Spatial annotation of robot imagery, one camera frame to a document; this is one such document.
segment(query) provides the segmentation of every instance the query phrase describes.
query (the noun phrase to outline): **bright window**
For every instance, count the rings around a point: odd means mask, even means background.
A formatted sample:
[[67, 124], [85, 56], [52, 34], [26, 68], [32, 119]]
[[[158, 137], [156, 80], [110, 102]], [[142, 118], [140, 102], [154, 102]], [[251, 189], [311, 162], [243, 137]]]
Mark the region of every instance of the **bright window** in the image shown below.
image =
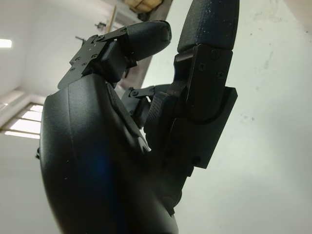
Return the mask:
[[31, 103], [1, 128], [6, 135], [39, 139], [43, 106]]

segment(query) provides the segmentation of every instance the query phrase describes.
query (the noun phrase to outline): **prosthetic hand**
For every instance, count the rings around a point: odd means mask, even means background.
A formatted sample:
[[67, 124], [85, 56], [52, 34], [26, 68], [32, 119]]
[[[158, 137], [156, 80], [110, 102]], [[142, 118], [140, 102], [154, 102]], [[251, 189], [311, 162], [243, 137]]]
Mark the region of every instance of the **prosthetic hand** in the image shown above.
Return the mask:
[[173, 83], [131, 88], [122, 100], [116, 83], [170, 43], [169, 24], [135, 24], [83, 44], [41, 122], [43, 182], [65, 234], [178, 233], [184, 182], [207, 167], [237, 98], [225, 82], [238, 10], [239, 0], [194, 0]]

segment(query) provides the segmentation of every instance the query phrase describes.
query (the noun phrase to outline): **window frame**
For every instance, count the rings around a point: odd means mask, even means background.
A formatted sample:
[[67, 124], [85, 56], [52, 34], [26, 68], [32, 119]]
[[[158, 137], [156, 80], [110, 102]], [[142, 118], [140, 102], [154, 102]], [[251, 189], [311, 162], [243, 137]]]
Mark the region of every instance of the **window frame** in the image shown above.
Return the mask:
[[38, 105], [38, 106], [42, 106], [42, 104], [39, 103], [35, 103], [35, 102], [30, 102], [28, 103], [24, 108], [22, 108], [21, 110], [19, 110], [19, 112], [14, 115], [12, 118], [10, 118], [3, 126], [1, 126], [0, 128], [0, 133], [5, 134], [5, 132], [15, 132], [15, 133], [22, 133], [22, 134], [31, 134], [31, 135], [37, 135], [40, 138], [40, 133], [32, 133], [32, 132], [26, 132], [26, 131], [20, 131], [20, 130], [14, 130], [14, 129], [10, 129], [18, 120], [23, 119], [23, 120], [28, 120], [28, 121], [33, 121], [33, 122], [39, 122], [41, 123], [41, 121], [38, 120], [33, 120], [33, 119], [28, 119], [28, 118], [22, 118], [22, 116], [28, 112], [28, 111], [33, 111], [31, 110], [31, 108], [34, 105]]

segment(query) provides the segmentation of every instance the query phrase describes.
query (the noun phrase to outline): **ceiling light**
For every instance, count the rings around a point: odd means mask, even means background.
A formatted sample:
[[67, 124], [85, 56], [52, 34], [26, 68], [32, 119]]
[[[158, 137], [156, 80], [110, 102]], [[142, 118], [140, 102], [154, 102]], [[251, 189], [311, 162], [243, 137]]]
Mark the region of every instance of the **ceiling light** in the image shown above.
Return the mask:
[[0, 39], [0, 48], [11, 48], [12, 41], [7, 39]]

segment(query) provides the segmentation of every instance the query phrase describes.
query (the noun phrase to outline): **fluorescent light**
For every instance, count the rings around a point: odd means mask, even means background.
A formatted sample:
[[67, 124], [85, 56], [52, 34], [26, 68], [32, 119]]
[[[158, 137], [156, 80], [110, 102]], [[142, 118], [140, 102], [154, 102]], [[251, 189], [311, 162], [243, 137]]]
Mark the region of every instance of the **fluorescent light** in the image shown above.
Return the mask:
[[0, 48], [11, 48], [12, 41], [7, 39], [0, 39]]
[[18, 133], [18, 132], [6, 131], [6, 132], [4, 132], [4, 134], [11, 135], [11, 136], [17, 136], [17, 137], [28, 137], [28, 138], [33, 138], [33, 139], [40, 139], [39, 135], [28, 134], [28, 133]]

